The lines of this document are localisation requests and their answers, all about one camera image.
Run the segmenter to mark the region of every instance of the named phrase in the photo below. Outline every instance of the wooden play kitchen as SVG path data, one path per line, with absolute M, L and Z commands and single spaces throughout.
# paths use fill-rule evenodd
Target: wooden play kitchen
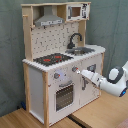
M 76 73 L 102 73 L 105 49 L 85 46 L 90 4 L 22 4 L 26 108 L 46 128 L 100 96 Z

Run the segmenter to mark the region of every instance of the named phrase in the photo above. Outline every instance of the oven handle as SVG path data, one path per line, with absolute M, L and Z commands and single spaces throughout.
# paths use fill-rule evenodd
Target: oven handle
M 82 86 L 82 90 L 85 90 L 85 88 L 86 88 L 86 85 L 89 83 L 87 80 L 85 80 L 85 78 L 84 77 L 82 77 L 83 78 L 83 81 L 84 81 L 84 86 Z
M 72 7 L 71 6 L 68 6 L 68 11 L 70 11 L 70 16 L 68 16 L 68 19 L 71 19 L 71 16 L 72 16 Z
M 66 87 L 72 83 L 72 80 L 68 81 L 66 84 L 61 84 L 59 87 Z

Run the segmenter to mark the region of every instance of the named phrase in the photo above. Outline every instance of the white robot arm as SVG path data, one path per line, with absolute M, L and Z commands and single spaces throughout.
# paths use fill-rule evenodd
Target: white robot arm
M 88 70 L 77 70 L 83 77 L 89 79 L 95 87 L 106 91 L 114 96 L 122 97 L 127 90 L 126 82 L 128 81 L 128 61 L 123 67 L 113 68 L 108 78 L 104 78 L 98 73 Z

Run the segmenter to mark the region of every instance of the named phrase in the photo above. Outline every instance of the backsplash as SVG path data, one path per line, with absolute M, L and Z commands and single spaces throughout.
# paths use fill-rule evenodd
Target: backsplash
M 79 23 L 57 24 L 44 27 L 35 27 L 32 32 L 33 58 L 61 52 L 67 49 L 70 37 L 78 33 Z M 73 43 L 78 46 L 78 36 L 73 38 Z

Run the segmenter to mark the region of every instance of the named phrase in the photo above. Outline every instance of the stovetop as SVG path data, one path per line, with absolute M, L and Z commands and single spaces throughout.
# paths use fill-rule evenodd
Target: stovetop
M 36 59 L 34 59 L 34 62 L 40 63 L 40 64 L 48 67 L 50 65 L 61 63 L 61 62 L 67 61 L 69 59 L 73 59 L 73 57 L 70 57 L 70 56 L 67 56 L 67 55 L 64 55 L 61 53 L 54 53 L 51 55 L 36 58 Z

